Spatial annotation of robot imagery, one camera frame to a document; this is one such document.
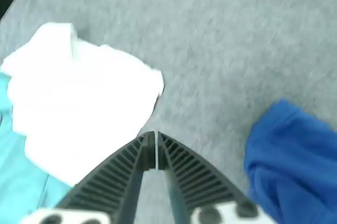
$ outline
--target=white cloth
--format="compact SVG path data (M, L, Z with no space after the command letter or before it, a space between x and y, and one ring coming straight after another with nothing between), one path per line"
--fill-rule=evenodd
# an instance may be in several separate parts
M0 69L26 156L70 186L137 136L164 88L160 71L71 24L43 25Z

